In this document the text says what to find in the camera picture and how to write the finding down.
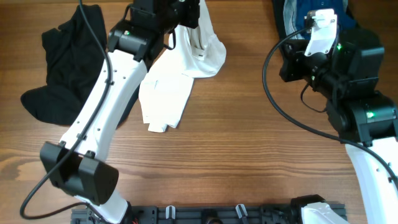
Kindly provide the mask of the white t-shirt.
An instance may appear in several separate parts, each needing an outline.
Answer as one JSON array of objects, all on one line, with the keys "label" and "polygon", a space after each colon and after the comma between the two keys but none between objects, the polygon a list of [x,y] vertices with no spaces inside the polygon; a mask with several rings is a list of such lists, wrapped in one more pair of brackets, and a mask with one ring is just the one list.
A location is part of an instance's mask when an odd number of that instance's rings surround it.
[{"label": "white t-shirt", "polygon": [[166,50],[141,82],[139,101],[148,130],[163,133],[176,128],[196,78],[210,78],[226,60],[226,47],[215,34],[205,0],[200,0],[195,29],[177,26],[173,50]]}]

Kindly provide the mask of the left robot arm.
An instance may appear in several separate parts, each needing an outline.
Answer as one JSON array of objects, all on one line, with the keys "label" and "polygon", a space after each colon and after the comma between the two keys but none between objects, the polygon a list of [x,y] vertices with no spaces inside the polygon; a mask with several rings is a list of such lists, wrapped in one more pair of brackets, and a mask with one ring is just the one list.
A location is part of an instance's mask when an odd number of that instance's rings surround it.
[{"label": "left robot arm", "polygon": [[102,72],[70,129],[46,142],[40,159],[45,178],[76,197],[103,223],[127,223],[130,204],[116,190],[117,169],[107,165],[114,132],[130,99],[177,26],[196,28],[200,0],[134,1],[111,29]]}]

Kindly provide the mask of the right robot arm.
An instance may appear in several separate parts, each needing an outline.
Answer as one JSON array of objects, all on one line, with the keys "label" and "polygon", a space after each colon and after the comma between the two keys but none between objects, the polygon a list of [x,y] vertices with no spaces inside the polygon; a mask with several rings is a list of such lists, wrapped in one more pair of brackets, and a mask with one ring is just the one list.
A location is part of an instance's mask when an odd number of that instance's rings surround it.
[{"label": "right robot arm", "polygon": [[307,40],[280,45],[285,82],[305,80],[326,99],[358,178],[368,223],[397,223],[397,105],[376,90],[384,47],[372,31],[344,30],[332,48],[307,52]]}]

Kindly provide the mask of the black folded garment under jeans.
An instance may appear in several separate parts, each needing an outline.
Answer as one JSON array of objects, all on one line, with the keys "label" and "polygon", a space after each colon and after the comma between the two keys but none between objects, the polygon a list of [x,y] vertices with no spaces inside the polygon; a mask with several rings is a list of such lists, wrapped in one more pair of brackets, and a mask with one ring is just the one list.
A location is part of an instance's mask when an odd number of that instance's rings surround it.
[{"label": "black folded garment under jeans", "polygon": [[272,1],[274,19],[279,35],[270,54],[280,49],[287,40],[310,40],[310,27],[306,25],[305,17],[309,11],[333,9],[337,15],[337,33],[332,47],[337,44],[343,34],[357,34],[363,28],[352,17],[348,1],[343,0],[280,0]]}]

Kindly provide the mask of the black t-shirt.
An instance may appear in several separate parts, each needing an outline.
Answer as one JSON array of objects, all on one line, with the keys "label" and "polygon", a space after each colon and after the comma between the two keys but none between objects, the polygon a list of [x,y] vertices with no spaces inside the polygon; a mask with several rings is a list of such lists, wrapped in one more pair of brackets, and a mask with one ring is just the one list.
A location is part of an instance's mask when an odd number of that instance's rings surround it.
[{"label": "black t-shirt", "polygon": [[68,21],[45,31],[46,84],[23,93],[23,107],[41,122],[72,125],[106,67],[106,42],[103,12],[97,4],[77,7]]}]

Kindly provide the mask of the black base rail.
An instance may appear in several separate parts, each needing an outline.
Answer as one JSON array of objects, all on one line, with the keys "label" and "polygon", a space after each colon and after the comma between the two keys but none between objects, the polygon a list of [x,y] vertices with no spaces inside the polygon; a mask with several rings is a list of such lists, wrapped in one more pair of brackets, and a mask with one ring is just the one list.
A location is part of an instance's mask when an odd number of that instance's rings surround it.
[{"label": "black base rail", "polygon": [[240,215],[236,207],[180,207],[168,212],[166,208],[155,206],[133,206],[131,223],[205,223],[209,218],[217,218],[223,223],[301,223],[299,213],[288,204],[246,207],[247,214]]}]

